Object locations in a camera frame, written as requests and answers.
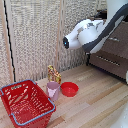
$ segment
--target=woven panel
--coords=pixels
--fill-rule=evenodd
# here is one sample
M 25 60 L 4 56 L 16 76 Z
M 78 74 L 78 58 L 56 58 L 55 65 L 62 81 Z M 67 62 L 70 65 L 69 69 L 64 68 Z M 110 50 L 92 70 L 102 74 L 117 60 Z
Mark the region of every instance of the woven panel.
M 44 78 L 54 65 L 59 10 L 60 0 L 11 0 L 19 80 Z
M 96 0 L 67 0 L 65 7 L 64 33 L 69 34 L 76 23 L 82 19 L 92 16 L 96 12 Z M 82 48 L 67 50 L 62 45 L 60 55 L 60 71 L 74 68 L 86 62 L 85 52 Z
M 107 9 L 106 0 L 99 0 L 98 10 Z
M 6 51 L 5 34 L 3 31 L 2 17 L 0 15 L 0 87 L 11 83 L 9 62 Z

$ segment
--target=furniture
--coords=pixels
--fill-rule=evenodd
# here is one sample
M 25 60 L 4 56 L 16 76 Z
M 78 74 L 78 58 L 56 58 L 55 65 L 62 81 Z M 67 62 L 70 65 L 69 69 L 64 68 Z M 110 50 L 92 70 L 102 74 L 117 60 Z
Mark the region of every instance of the furniture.
M 122 21 L 106 40 L 101 50 L 90 56 L 89 64 L 126 79 L 128 70 L 128 22 Z

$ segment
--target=wicker wall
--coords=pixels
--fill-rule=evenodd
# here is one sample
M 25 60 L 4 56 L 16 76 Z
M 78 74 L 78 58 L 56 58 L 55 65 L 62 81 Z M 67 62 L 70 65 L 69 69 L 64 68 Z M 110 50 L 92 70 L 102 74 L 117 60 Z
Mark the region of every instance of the wicker wall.
M 16 81 L 45 78 L 48 65 L 61 72 L 84 64 L 83 49 L 67 50 L 62 39 L 79 20 L 95 14 L 97 4 L 98 0 L 6 0 Z
M 3 5 L 3 1 L 0 0 L 0 87 L 14 82 Z
M 99 0 L 98 8 L 97 9 L 98 10 L 107 9 L 106 0 Z

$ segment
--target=plastic basket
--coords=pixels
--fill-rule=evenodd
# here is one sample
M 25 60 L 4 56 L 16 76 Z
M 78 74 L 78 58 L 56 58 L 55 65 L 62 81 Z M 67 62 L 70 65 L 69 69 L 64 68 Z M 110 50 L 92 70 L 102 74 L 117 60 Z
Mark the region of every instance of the plastic basket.
M 16 128 L 45 128 L 55 105 L 32 80 L 24 80 L 0 89 L 5 109 Z

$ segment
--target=bowl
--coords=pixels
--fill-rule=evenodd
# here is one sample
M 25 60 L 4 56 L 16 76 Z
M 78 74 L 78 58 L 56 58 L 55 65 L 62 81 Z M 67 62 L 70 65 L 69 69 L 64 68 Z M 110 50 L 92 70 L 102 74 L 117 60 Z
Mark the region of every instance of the bowl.
M 61 84 L 61 90 L 62 94 L 67 97 L 73 97 L 76 95 L 77 91 L 79 90 L 79 87 L 72 82 L 64 82 Z

